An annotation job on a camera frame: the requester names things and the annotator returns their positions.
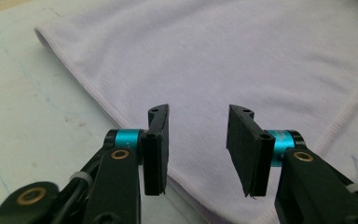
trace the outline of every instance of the screw hole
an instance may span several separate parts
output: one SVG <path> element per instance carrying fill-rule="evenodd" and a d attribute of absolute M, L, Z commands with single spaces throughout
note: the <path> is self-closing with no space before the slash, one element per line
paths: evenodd
<path fill-rule="evenodd" d="M 301 161 L 313 161 L 313 157 L 305 152 L 295 152 L 295 157 Z"/>
<path fill-rule="evenodd" d="M 130 152 L 127 150 L 117 150 L 117 151 L 114 151 L 110 156 L 114 160 L 122 160 L 122 159 L 127 158 L 129 155 L 130 155 Z"/>

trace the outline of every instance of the white towel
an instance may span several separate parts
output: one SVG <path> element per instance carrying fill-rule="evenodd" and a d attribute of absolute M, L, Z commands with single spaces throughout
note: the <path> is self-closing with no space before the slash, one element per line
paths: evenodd
<path fill-rule="evenodd" d="M 170 180 L 211 223 L 277 222 L 280 169 L 267 197 L 244 197 L 229 104 L 358 181 L 358 0 L 116 0 L 35 29 L 121 127 L 170 104 Z"/>

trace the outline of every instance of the white table surface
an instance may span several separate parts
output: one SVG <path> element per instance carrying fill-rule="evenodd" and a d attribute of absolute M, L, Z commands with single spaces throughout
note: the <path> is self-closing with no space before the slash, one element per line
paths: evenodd
<path fill-rule="evenodd" d="M 36 181 L 62 189 L 116 128 L 34 34 L 37 24 L 106 1 L 34 0 L 0 12 L 0 204 Z M 143 223 L 205 222 L 170 186 L 142 205 Z"/>

